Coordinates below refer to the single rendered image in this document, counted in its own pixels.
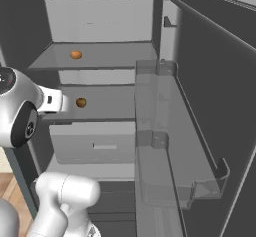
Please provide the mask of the grey door shelf bracket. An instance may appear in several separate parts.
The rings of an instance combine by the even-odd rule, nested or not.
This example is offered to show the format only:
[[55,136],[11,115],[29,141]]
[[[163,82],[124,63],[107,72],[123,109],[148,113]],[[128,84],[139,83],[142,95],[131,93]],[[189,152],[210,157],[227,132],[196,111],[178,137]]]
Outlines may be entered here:
[[164,27],[177,27],[177,25],[172,24],[168,16],[164,16]]

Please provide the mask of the large clear door bin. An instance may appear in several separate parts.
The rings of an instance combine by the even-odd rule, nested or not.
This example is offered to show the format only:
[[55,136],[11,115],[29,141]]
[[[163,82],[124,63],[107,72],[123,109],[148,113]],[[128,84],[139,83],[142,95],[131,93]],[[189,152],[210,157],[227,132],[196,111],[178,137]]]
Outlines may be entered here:
[[219,199],[230,169],[223,158],[215,161],[208,151],[180,86],[177,64],[138,60],[135,72],[136,132],[166,132],[176,186],[195,183],[194,200]]

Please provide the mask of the grey glass fridge shelf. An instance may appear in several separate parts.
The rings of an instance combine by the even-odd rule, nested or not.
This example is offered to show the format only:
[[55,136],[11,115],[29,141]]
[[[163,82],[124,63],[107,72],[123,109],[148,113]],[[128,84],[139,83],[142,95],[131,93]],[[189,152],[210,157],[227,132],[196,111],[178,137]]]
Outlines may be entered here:
[[[80,51],[82,58],[70,57]],[[30,66],[32,70],[134,68],[137,60],[155,60],[151,42],[53,43]]]
[[[49,122],[132,121],[135,119],[133,85],[127,86],[64,86],[63,94],[71,97],[75,108],[70,113],[49,113]],[[76,105],[77,98],[85,98],[84,108]]]

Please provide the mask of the grey fridge drawer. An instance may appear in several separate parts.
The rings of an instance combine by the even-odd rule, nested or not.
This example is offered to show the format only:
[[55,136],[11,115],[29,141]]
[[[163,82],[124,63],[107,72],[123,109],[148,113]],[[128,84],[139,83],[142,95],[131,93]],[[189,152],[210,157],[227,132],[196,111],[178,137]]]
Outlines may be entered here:
[[134,122],[75,122],[49,131],[59,164],[134,162]]

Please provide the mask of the small clear door bin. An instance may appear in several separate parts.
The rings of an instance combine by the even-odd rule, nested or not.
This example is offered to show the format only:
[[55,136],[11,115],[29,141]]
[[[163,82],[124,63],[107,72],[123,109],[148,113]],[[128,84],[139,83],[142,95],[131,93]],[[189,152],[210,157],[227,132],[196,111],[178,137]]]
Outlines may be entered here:
[[194,200],[195,183],[177,187],[166,132],[136,132],[137,237],[188,237],[182,209]]

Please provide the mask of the dark grey fridge door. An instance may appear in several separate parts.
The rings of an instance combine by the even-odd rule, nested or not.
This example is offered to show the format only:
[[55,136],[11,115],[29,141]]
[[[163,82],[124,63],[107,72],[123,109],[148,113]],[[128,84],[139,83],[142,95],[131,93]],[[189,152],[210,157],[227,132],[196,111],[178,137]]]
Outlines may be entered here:
[[185,212],[188,236],[256,237],[256,1],[171,1],[178,80],[223,189]]

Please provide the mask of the dark grey fridge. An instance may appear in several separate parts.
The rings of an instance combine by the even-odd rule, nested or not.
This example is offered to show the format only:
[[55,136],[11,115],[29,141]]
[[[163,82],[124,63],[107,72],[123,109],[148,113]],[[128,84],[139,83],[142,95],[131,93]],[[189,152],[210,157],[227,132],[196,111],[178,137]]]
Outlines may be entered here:
[[[159,56],[159,0],[0,0],[0,67],[16,69],[34,83],[62,91],[64,86],[135,87],[135,68],[32,70],[31,64],[53,43],[151,42]],[[46,114],[38,116],[32,138],[19,148],[3,148],[35,219],[37,178],[67,173],[97,181],[100,197],[87,209],[101,237],[137,237],[134,168],[125,164],[59,164]]]

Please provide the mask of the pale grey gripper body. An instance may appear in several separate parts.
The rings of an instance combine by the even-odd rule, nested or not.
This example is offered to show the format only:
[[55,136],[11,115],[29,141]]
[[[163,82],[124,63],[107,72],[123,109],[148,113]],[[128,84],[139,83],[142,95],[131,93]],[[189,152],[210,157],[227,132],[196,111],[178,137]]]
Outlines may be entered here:
[[61,111],[64,113],[70,113],[75,108],[75,102],[73,99],[67,95],[62,96],[62,106]]

